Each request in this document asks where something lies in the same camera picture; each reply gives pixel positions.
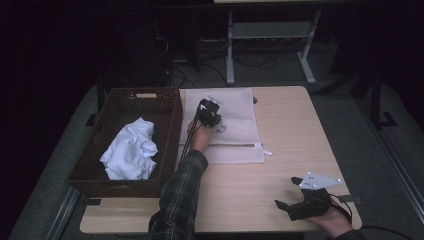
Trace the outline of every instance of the white cloth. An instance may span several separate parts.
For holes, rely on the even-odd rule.
[[[196,114],[200,100],[209,96],[222,102],[218,114],[222,116],[222,133],[214,133],[205,152],[210,164],[263,163],[262,141],[259,137],[253,108],[251,88],[208,88],[186,91],[180,146],[187,140],[187,126]],[[224,130],[221,124],[215,129]]]
[[[125,125],[100,158],[111,180],[148,179],[156,163],[152,141],[154,124],[139,118]]]

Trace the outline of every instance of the plaid shirt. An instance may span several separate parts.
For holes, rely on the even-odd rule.
[[[150,239],[193,239],[200,179],[207,167],[201,152],[187,153],[162,190],[160,210],[149,223]]]

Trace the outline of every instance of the wicker basket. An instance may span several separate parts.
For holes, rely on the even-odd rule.
[[[88,197],[160,197],[174,173],[183,110],[177,88],[112,89],[67,183]],[[154,123],[157,163],[147,180],[109,180],[100,157],[118,132],[139,117]]]

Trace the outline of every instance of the crumpled white towel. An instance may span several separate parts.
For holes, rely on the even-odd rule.
[[[157,153],[152,141],[154,124],[139,118],[125,125],[100,158],[111,180],[148,179],[156,163]]]

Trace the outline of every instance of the gray carpet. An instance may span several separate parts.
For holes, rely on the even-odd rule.
[[[309,62],[317,79],[317,84],[313,86],[308,85],[304,79],[295,55],[296,47],[290,46],[278,55],[265,55],[268,59],[273,57],[276,59],[275,66],[273,61],[262,66],[269,69],[250,67],[245,64],[246,57],[249,57],[249,63],[258,63],[263,61],[263,55],[240,55],[239,59],[243,60],[244,64],[235,62],[236,87],[299,85],[305,86],[309,91],[318,90],[340,77],[328,74],[336,48],[336,43],[313,45],[309,55]],[[178,86],[183,83],[182,88],[226,87],[221,77],[221,75],[225,76],[224,58],[202,63],[207,65],[202,65],[200,72],[196,72],[189,65],[175,65],[185,74],[187,80],[183,83],[183,79],[177,77],[181,76],[181,72],[173,71],[176,76],[174,84]],[[403,190],[379,137],[384,135],[388,139],[411,179],[424,193],[422,174],[424,133],[405,111],[397,94],[385,85],[382,88],[382,111],[390,112],[398,126],[376,131],[367,115],[369,96],[364,100],[355,100],[348,94],[353,83],[353,81],[349,82],[327,96],[312,96],[311,99],[346,183],[352,195],[357,198],[357,208],[363,225],[386,227],[407,234],[413,239],[422,239],[423,222]],[[82,233],[79,230],[79,223],[86,204],[84,196],[78,199],[63,233],[50,232],[49,234],[58,212],[60,213],[64,197],[69,191],[64,181],[78,159],[90,130],[85,123],[90,114],[96,113],[96,109],[96,88],[93,87],[82,99],[58,143],[15,226],[11,239],[46,239],[52,236],[51,239],[54,237],[57,237],[56,239],[128,239],[131,237]],[[369,239],[402,239],[377,230],[363,230],[363,232]],[[305,234],[305,239],[325,239],[325,234],[310,232]]]

